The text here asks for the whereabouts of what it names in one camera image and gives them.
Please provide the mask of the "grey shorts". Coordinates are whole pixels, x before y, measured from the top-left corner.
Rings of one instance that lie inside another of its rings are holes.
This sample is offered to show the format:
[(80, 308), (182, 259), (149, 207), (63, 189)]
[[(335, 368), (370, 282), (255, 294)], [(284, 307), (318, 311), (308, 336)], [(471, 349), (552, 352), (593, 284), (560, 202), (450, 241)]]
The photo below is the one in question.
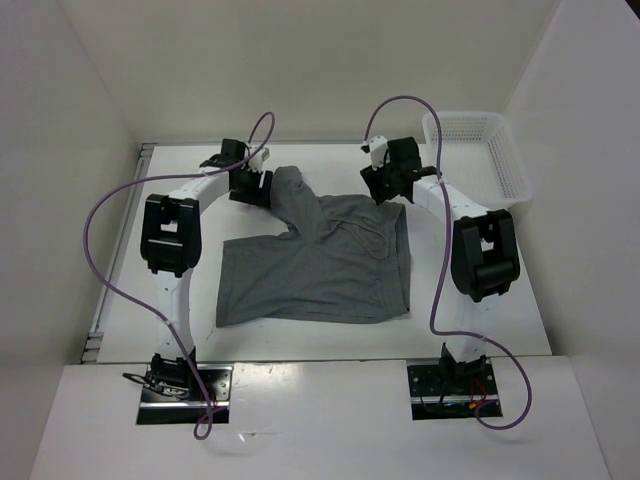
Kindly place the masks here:
[(318, 196), (295, 166), (276, 170), (270, 199), (287, 229), (225, 242), (217, 327), (262, 318), (376, 324), (409, 312), (404, 205)]

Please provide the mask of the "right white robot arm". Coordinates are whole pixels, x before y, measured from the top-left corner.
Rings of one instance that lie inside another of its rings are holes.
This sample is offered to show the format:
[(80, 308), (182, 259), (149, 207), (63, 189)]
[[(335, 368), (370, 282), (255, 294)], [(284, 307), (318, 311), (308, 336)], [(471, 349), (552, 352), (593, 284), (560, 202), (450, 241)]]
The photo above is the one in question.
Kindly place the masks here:
[[(431, 306), (429, 328), (443, 339), (438, 362), (440, 385), (460, 393), (485, 373), (486, 332), (492, 303), (520, 276), (520, 261), (511, 214), (490, 210), (451, 186), (434, 166), (424, 166), (412, 137), (388, 140), (377, 135), (361, 150), (370, 165), (360, 171), (378, 204), (398, 196), (426, 210), (445, 227), (445, 257)], [(467, 303), (457, 325), (436, 328), (445, 281), (451, 280)]]

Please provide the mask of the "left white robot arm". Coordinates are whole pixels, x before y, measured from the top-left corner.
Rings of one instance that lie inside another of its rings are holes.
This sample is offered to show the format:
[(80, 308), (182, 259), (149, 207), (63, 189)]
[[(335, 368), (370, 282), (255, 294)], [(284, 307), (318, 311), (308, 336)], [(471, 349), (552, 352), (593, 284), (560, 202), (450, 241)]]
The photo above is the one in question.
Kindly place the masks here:
[(190, 285), (202, 254), (201, 214), (225, 195), (268, 206), (273, 173), (264, 163), (269, 156), (265, 144), (225, 139), (220, 152), (204, 161), (197, 174), (184, 176), (180, 187), (146, 198), (140, 253), (156, 288), (152, 310), (168, 332), (160, 336), (147, 372), (125, 373), (124, 378), (164, 397), (212, 397), (196, 366), (190, 325)]

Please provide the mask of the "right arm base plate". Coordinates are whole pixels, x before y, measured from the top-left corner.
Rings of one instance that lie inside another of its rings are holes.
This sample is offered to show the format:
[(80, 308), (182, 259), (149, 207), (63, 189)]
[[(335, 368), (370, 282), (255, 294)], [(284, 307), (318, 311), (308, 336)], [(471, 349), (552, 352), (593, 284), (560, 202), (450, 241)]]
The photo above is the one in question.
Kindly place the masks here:
[(484, 372), (465, 382), (445, 379), (437, 359), (408, 361), (406, 364), (412, 419), (458, 420), (503, 416), (491, 362)]

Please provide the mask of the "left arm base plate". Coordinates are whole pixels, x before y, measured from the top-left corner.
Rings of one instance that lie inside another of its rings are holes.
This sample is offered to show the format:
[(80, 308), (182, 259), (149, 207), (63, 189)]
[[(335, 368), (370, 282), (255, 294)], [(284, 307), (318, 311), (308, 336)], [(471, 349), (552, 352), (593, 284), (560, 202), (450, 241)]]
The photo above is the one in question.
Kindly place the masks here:
[[(227, 424), (233, 379), (231, 364), (199, 364), (199, 372), (213, 402), (213, 423)], [(198, 386), (192, 392), (169, 387), (142, 386), (137, 425), (194, 425), (206, 414), (206, 400)]]

